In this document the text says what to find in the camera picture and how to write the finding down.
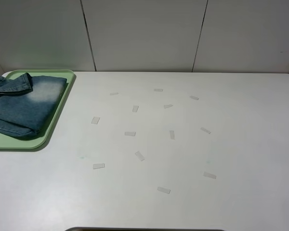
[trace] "tray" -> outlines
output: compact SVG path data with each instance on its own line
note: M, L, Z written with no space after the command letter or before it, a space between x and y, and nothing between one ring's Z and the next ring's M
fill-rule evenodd
M10 72L6 78L15 79L20 75L28 72L31 76L53 76L53 77L63 77L67 79L66 87L64 93L58 103L56 110L52 113L49 119L46 121L42 131L34 138L29 140L17 139L10 136L6 136L0 133L0 150L39 150L40 147L45 147L52 135L56 122L60 116L63 109L64 103L68 97L69 91L73 85L75 75L73 71L70 70L16 70Z

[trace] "jeans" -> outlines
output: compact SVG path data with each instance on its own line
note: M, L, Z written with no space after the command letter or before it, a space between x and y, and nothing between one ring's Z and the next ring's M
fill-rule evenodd
M55 109L65 78L30 76L11 80L0 76L0 133L12 137L36 136Z

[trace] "small paper piece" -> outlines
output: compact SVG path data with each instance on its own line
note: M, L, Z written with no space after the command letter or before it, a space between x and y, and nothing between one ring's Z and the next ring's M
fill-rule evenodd
M190 98L192 98L193 100L199 100L199 98L196 96L190 96Z
M210 178L216 179L216 176L215 176L214 174L209 173L209 172L204 172L204 173L203 173L203 176L204 176L204 177L210 177Z
M158 191L163 192L163 193L167 193L167 194L170 193L170 189L165 189L163 187L158 187Z
M144 156L141 155L140 151L136 152L135 155L138 157L138 159L139 159L140 161L143 161L143 160L145 159Z
M92 120L92 124L98 124L98 121L100 120L100 117L93 117L93 120Z
M135 135L136 135L136 132L135 132L135 131L126 131L126 132L125 132L125 135L126 135L126 136L135 136Z
M94 164L93 169L104 168L105 164Z
M133 112L137 112L138 111L139 106L133 106Z
M170 131L170 139L174 140L174 131Z
M164 105L164 108L169 108L169 107L172 107L173 105L172 104L168 104L168 105Z
M205 132L208 133L208 134L211 133L209 130L206 130L205 128L201 128L201 130L205 131Z

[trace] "white table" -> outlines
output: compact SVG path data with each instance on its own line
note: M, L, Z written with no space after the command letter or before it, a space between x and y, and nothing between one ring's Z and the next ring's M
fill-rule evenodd
M289 231L288 74L76 75L48 146L0 152L0 231Z

